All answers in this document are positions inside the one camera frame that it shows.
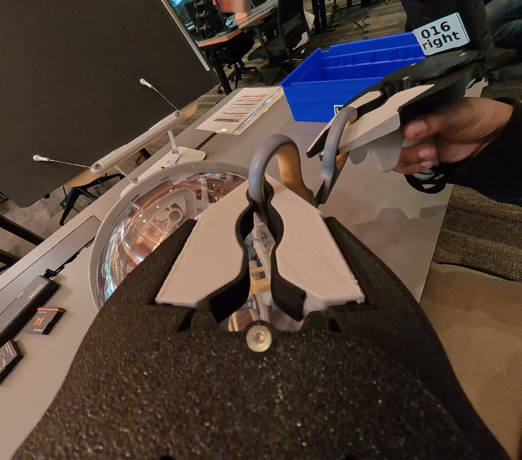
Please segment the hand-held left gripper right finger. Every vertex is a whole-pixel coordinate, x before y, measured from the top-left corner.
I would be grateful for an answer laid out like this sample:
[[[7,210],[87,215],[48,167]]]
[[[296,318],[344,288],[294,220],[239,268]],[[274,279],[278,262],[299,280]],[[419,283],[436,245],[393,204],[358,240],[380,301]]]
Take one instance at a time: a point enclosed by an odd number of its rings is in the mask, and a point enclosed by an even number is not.
[[[276,242],[271,294],[277,307],[303,320],[314,311],[364,303],[365,294],[320,211],[270,175],[265,177],[273,190],[267,221]]]

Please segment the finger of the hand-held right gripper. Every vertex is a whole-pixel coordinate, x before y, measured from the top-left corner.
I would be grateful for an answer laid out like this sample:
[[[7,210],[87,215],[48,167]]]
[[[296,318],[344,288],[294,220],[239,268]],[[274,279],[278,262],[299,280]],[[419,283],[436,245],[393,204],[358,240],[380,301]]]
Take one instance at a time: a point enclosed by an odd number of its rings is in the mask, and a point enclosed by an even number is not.
[[[367,91],[358,94],[353,100],[345,104],[342,111],[354,109],[356,115],[364,115],[379,108],[387,100],[388,95],[382,90]]]
[[[400,128],[399,108],[420,96],[434,85],[420,85],[400,91],[388,98],[379,108],[356,117],[352,124],[341,127],[338,141],[340,153],[361,147]],[[326,148],[326,138],[337,119],[341,119],[342,109],[330,120],[307,150],[307,157],[312,158]]]

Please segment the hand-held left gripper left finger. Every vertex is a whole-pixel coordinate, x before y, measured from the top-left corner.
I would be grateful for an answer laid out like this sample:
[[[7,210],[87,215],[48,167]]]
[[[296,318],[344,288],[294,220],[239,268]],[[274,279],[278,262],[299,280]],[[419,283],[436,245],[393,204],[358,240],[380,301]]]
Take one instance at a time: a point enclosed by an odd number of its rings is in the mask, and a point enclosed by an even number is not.
[[[196,218],[196,224],[167,274],[158,304],[197,308],[245,273],[245,239],[251,229],[241,222],[251,208],[245,181]]]

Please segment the grey handled scissors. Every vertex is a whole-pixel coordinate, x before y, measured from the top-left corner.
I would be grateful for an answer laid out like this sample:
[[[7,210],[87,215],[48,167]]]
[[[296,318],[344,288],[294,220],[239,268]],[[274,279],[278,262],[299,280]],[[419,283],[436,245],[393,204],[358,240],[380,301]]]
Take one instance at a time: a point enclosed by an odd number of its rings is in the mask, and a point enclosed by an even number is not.
[[[339,143],[346,126],[357,120],[357,110],[352,106],[343,107],[311,146],[312,152],[319,150],[322,155],[323,182],[316,195],[304,184],[301,159],[297,144],[288,136],[274,134],[267,137],[255,150],[248,174],[248,194],[254,209],[263,219],[268,215],[268,200],[265,196],[265,172],[270,160],[276,156],[280,177],[284,185],[296,195],[318,207],[325,204],[348,159],[348,152],[340,153]]]

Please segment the person's right hand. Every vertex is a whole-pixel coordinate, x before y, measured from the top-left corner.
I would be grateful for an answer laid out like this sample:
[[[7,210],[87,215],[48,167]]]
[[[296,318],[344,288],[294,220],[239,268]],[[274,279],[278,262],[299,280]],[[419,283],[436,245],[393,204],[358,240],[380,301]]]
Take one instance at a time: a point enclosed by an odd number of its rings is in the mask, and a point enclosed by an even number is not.
[[[430,111],[402,127],[406,140],[394,171],[412,175],[452,164],[483,150],[508,124],[512,104],[487,98],[462,98]]]

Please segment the blue plastic bin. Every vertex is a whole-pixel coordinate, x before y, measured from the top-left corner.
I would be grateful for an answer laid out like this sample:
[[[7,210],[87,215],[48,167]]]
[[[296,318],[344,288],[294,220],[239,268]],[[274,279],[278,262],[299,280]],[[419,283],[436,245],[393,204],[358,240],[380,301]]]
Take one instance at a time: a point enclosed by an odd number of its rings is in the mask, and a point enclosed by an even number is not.
[[[424,58],[410,32],[352,41],[316,49],[280,85],[295,121],[328,123],[359,93]]]

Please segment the clear maze puzzle ball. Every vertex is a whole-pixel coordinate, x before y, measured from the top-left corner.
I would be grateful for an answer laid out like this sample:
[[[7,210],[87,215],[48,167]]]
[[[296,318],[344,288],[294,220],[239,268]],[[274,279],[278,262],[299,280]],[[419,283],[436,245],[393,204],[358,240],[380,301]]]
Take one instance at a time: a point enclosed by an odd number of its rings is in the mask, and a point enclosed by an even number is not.
[[[89,285],[99,311],[125,277],[186,220],[193,220],[247,180],[247,169],[224,162],[178,163],[142,175],[124,189],[101,224],[89,261]],[[276,307],[268,279],[274,240],[257,218],[245,239],[251,289],[247,302],[228,321],[229,331],[263,320],[282,331],[302,325]]]

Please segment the black office chair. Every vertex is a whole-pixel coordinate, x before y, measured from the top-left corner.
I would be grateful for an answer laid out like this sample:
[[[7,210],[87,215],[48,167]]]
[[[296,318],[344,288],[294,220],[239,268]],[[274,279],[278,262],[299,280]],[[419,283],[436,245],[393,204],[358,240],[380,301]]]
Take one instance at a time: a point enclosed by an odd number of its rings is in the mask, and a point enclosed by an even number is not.
[[[277,0],[276,26],[277,33],[260,40],[260,46],[249,54],[248,60],[264,59],[274,66],[290,66],[299,49],[310,42],[303,0]]]

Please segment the laminated paper sheet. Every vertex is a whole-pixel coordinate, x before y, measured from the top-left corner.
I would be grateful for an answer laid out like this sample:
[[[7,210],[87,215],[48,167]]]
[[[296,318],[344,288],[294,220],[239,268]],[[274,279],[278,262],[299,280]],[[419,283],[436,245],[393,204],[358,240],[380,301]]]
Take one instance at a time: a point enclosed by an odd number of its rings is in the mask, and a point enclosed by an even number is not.
[[[215,134],[238,136],[283,96],[281,86],[233,91],[214,106],[211,115],[196,128]]]

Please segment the wooden office desk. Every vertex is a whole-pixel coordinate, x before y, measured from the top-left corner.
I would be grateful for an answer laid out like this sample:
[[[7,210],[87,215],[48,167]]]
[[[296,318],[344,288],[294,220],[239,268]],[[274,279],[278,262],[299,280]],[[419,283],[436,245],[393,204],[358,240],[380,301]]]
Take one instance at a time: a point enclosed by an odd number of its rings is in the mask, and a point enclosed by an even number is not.
[[[225,31],[216,34],[214,37],[209,39],[201,39],[196,41],[196,45],[205,54],[206,59],[210,65],[214,68],[218,75],[221,91],[225,95],[229,95],[232,92],[230,86],[229,76],[225,73],[224,67],[230,65],[230,67],[236,67],[242,63],[241,60],[229,60],[230,57],[230,45],[235,38],[239,37],[242,33],[246,33],[247,30],[254,30],[258,37],[262,48],[267,53],[263,38],[259,33],[259,26],[272,14],[276,13],[278,6],[278,0],[268,0],[260,6],[255,7],[245,17],[234,19],[234,26],[227,28]]]

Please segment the small black orange card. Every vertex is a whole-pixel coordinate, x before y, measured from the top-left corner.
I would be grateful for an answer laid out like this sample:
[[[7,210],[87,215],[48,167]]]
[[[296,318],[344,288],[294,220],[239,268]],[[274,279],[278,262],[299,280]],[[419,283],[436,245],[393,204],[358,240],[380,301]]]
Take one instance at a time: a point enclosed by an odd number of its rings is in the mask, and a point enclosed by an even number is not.
[[[61,307],[39,307],[24,326],[22,333],[48,335],[65,313],[66,309]]]

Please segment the black flat device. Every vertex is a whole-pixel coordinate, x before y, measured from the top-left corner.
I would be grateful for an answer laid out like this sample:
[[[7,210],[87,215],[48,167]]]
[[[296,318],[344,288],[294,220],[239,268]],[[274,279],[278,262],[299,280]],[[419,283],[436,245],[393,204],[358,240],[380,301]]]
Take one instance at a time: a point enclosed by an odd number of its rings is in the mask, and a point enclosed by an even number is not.
[[[60,288],[46,276],[37,276],[1,311],[1,346],[13,339]]]

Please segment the black display board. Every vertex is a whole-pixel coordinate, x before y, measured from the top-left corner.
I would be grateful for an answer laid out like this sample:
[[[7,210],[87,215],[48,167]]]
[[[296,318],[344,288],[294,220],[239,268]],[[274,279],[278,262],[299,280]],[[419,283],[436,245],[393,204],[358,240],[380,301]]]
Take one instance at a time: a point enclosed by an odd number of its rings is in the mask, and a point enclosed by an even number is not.
[[[167,0],[1,0],[1,192],[25,208],[218,85]]]

